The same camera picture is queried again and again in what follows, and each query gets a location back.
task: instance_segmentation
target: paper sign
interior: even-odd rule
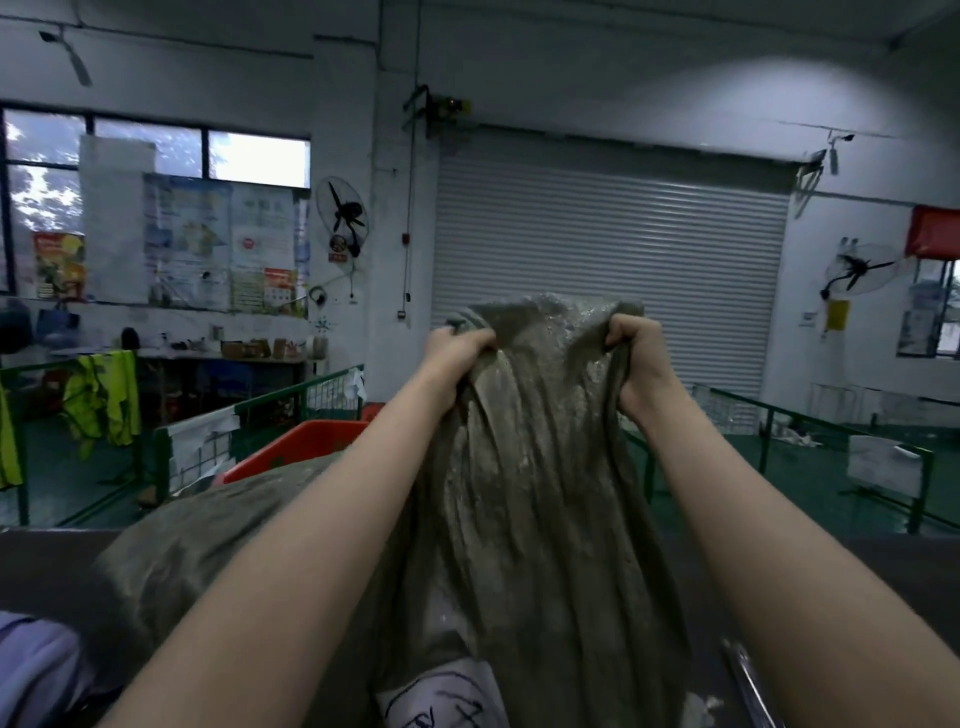
[[[901,448],[897,440],[851,435],[847,476],[905,496],[919,497],[923,475],[921,456]]]

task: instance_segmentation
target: hand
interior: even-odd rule
[[[438,328],[426,340],[426,355],[417,379],[424,382],[446,412],[457,399],[457,382],[473,368],[484,349],[496,347],[491,328],[454,334],[453,328]]]
[[[656,321],[614,313],[610,319],[607,346],[630,342],[630,373],[620,390],[620,409],[638,426],[645,411],[659,404],[663,395],[681,396],[684,386],[670,364],[663,328]]]

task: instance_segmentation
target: whiteboard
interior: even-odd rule
[[[137,139],[80,139],[87,292],[94,301],[146,303],[143,174],[156,145]]]

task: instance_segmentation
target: window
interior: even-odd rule
[[[80,159],[80,137],[86,133],[82,116],[10,110],[7,159],[41,164],[72,164]]]
[[[0,109],[0,131],[6,153],[0,158],[7,161],[0,169],[7,183],[0,199],[0,292],[13,283],[8,262],[33,254],[19,231],[84,231],[78,164],[85,133],[154,142],[161,174],[310,186],[310,142],[303,139],[22,109]]]
[[[156,171],[160,174],[179,177],[204,175],[203,132],[199,129],[98,118],[94,131],[97,136],[154,142]]]
[[[210,132],[210,177],[288,187],[310,186],[310,142]]]
[[[83,232],[80,175],[82,116],[8,110],[3,113],[0,143],[6,144],[9,199],[3,209],[4,276],[11,289],[17,255],[31,255],[31,241],[19,231]]]
[[[943,288],[943,310],[938,317],[932,342],[926,356],[960,358],[960,267],[956,261],[918,260],[914,282],[936,281]]]

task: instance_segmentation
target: gray sack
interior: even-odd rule
[[[456,322],[493,328],[499,350],[435,434],[307,725],[381,725],[375,693],[466,656],[492,667],[512,728],[678,725],[689,649],[619,431],[628,349],[604,347],[616,311],[641,309],[542,296]],[[331,457],[166,505],[120,536],[102,566],[148,651]]]

